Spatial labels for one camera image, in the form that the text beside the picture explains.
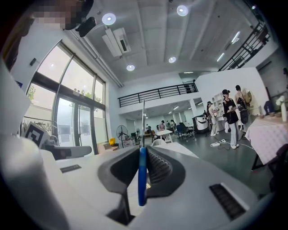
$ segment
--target ceiling light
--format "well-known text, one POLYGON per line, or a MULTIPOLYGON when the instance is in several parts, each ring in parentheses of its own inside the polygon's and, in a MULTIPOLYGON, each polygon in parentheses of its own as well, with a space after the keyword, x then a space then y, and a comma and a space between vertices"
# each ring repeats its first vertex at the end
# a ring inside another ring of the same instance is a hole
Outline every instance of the ceiling light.
POLYGON ((174 62, 176 62, 176 58, 175 58, 175 57, 171 57, 171 58, 169 58, 169 62, 170 62, 170 63, 174 63, 174 62))
POLYGON ((224 56, 224 54, 225 54, 225 53, 222 53, 222 54, 220 55, 220 57, 217 59, 217 62, 220 61, 220 59, 224 56))
POLYGON ((234 44, 236 41, 239 40, 239 38, 238 38, 239 34, 240 34, 240 31, 238 31, 237 34, 235 35, 235 37, 232 39, 232 41, 231 41, 232 44, 234 44))
POLYGON ((177 7, 177 13, 182 17, 186 16, 188 12, 188 8, 184 5, 180 5, 177 7))
POLYGON ((112 25, 115 21, 116 16, 112 13, 107 13, 102 17, 102 22, 107 26, 112 25))
POLYGON ((128 71, 133 71, 135 69, 135 66, 134 65, 127 65, 126 69, 128 71))

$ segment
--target gray concrete floor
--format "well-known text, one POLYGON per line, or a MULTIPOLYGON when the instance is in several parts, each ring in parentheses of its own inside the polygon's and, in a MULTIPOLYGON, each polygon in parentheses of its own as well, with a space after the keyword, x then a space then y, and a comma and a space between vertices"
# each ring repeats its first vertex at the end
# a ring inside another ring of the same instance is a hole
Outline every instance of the gray concrete floor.
POLYGON ((257 195, 268 194, 270 192, 269 181, 272 178, 272 174, 269 168, 265 166, 253 172, 251 171, 256 152, 247 147, 251 146, 250 141, 247 139, 240 140, 239 144, 245 144, 247 146, 240 145, 236 150, 232 148, 226 150, 229 149, 230 144, 221 144, 217 147, 210 147, 210 144, 218 141, 217 139, 225 139, 229 142, 231 138, 230 133, 227 134, 221 131, 214 137, 209 135, 210 133, 207 134, 207 137, 206 134, 196 134, 196 138, 194 140, 188 138, 188 142, 181 138, 175 138, 173 141, 179 142, 199 158, 214 164, 246 184, 257 195))

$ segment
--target pipe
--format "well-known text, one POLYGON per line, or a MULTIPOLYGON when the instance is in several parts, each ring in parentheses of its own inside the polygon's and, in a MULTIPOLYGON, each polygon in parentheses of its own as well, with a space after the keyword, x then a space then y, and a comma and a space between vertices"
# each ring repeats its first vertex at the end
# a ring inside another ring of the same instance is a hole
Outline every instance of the pipe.
POLYGON ((116 77, 116 75, 114 74, 114 72, 110 69, 110 67, 106 64, 106 62, 102 59, 101 55, 98 53, 98 51, 94 48, 94 46, 91 44, 91 42, 89 41, 88 38, 84 37, 84 40, 87 42, 87 44, 90 46, 90 48, 96 53, 96 55, 98 56, 98 58, 100 59, 100 61, 106 66, 106 68, 109 70, 109 72, 113 75, 113 77, 119 82, 119 84, 121 86, 123 86, 123 84, 119 81, 119 79, 116 77))
POLYGON ((94 49, 93 45, 91 45, 91 43, 89 44, 86 41, 86 38, 84 38, 83 40, 81 38, 79 38, 74 31, 70 31, 73 36, 78 40, 78 42, 83 45, 87 51, 92 55, 92 57, 94 58, 94 60, 103 68, 103 70, 106 72, 106 74, 119 86, 119 87, 123 87, 123 84, 119 81, 119 79, 114 75, 114 73, 112 72, 112 70, 110 68, 107 68, 107 65, 104 65, 102 62, 103 60, 101 60, 101 57, 98 56, 98 52, 94 49))

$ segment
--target recessed light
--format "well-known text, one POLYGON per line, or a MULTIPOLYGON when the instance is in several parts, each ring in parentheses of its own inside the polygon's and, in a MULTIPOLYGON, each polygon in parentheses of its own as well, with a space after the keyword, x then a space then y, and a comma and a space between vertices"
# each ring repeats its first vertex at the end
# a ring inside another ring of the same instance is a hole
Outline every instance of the recessed light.
POLYGON ((176 62, 176 58, 175 58, 175 57, 171 57, 171 58, 169 58, 169 62, 170 62, 170 63, 174 63, 174 62, 176 62))
POLYGON ((182 17, 186 16, 188 12, 188 8, 184 5, 180 5, 177 7, 177 13, 182 17))
POLYGON ((135 69, 135 66, 134 65, 127 65, 126 69, 128 71, 133 71, 135 69))
POLYGON ((222 53, 222 54, 220 55, 220 57, 217 59, 217 62, 220 61, 220 59, 224 56, 224 54, 225 54, 225 53, 222 53))
POLYGON ((112 13, 107 13, 102 17, 102 22, 107 26, 112 25, 115 21, 116 16, 112 13))

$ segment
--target yellow object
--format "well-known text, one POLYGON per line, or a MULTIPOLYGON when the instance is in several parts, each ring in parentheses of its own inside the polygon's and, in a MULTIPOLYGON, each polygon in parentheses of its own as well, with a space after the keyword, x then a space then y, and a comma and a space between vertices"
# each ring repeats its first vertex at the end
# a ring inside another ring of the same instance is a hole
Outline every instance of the yellow object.
POLYGON ((115 144, 115 138, 111 138, 111 139, 109 140, 109 144, 110 144, 110 145, 114 145, 114 144, 115 144))

